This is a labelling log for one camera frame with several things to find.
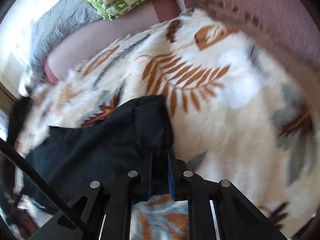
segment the blanket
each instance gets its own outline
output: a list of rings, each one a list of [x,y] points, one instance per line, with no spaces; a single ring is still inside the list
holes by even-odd
[[[49,126],[86,127],[154,94],[166,99],[176,157],[190,170],[230,180],[287,237],[314,214],[318,115],[270,53],[198,9],[118,39],[65,81],[38,87],[16,149],[26,156]],[[186,239],[187,213],[167,195],[138,203],[131,239]]]

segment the brown fern leaf print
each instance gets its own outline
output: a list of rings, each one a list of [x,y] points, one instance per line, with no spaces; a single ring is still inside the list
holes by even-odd
[[[170,195],[165,195],[165,196],[163,196],[163,197],[161,197],[161,198],[158,198],[158,199],[156,199],[156,200],[154,200],[154,201],[148,202],[148,203],[146,204],[146,207],[152,207],[152,206],[162,205],[162,204],[168,203],[168,202],[170,202],[170,201],[172,201],[171,196],[170,196]]]
[[[182,27],[182,25],[182,20],[174,20],[169,23],[166,34],[167,41],[170,41],[171,43],[176,41],[176,33]]]
[[[270,211],[265,206],[260,206],[259,209],[267,211],[269,213],[268,219],[271,224],[280,230],[282,229],[283,224],[279,223],[289,215],[287,212],[283,212],[288,205],[289,202],[283,202],[273,211]]]
[[[113,96],[108,106],[104,104],[99,106],[102,113],[94,114],[94,116],[90,117],[88,120],[85,120],[82,123],[81,127],[87,127],[87,126],[93,125],[95,121],[106,119],[119,105],[119,101],[120,101],[120,92],[118,92]]]
[[[281,127],[280,136],[288,136],[297,131],[300,131],[301,139],[305,139],[309,134],[313,134],[310,107],[305,104],[299,107],[299,114],[296,118]]]
[[[185,113],[189,113],[189,104],[200,111],[201,101],[208,102],[209,98],[216,97],[216,87],[224,87],[217,80],[230,69],[230,65],[212,69],[187,64],[172,53],[161,54],[150,59],[142,74],[142,80],[148,78],[146,95],[162,94],[172,117],[179,104]]]
[[[65,86],[61,89],[59,102],[58,102],[58,109],[60,110],[65,104],[71,102],[71,99],[79,96],[83,90],[74,91],[71,85]]]
[[[182,231],[181,233],[173,230],[173,226],[167,225],[169,233],[172,235],[173,239],[177,240],[187,240],[189,235],[189,220],[188,215],[180,213],[171,213],[163,216],[168,222],[174,225],[177,229]]]
[[[101,54],[97,57],[84,71],[84,76],[89,75],[92,71],[94,71],[97,66],[99,66],[102,62],[106,61],[120,46],[115,46],[112,49],[108,49],[105,53]]]
[[[140,210],[138,210],[138,213],[142,227],[142,240],[152,240],[151,228],[148,219],[143,215],[143,213]]]
[[[196,44],[200,50],[225,39],[230,34],[238,33],[239,30],[231,26],[209,25],[202,27],[195,35]]]

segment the black metal frame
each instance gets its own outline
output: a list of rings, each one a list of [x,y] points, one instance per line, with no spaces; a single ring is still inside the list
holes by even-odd
[[[32,167],[3,140],[0,140],[0,149],[60,210],[30,240],[97,240],[97,236],[100,240],[129,239],[132,205],[150,196],[151,181],[157,176],[152,169],[149,173],[137,170],[136,176],[128,171],[109,185],[99,184],[96,188],[88,185],[83,194],[75,196],[65,205]],[[286,240],[228,180],[216,183],[188,171],[185,162],[175,158],[172,148],[160,156],[161,160],[164,158],[167,163],[164,170],[168,178],[164,181],[169,186],[172,199],[188,200],[190,240],[216,239],[210,201],[215,206],[221,240]],[[150,149],[146,167],[152,167],[158,159]]]

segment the gray leaf print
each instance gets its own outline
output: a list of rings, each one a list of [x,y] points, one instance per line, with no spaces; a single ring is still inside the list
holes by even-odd
[[[189,171],[196,171],[201,163],[204,161],[207,155],[207,151],[200,153],[199,155],[193,157],[191,160],[187,162],[187,167]]]
[[[314,170],[318,159],[317,144],[310,107],[298,88],[285,85],[283,95],[286,107],[276,111],[272,121],[278,131],[278,147],[291,151],[288,166],[288,185],[291,185],[306,165],[309,174]]]

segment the white wall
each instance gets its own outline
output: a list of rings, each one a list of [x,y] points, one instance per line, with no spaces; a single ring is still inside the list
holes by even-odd
[[[0,24],[0,82],[19,95],[20,77],[28,66],[32,22],[59,0],[16,0]]]

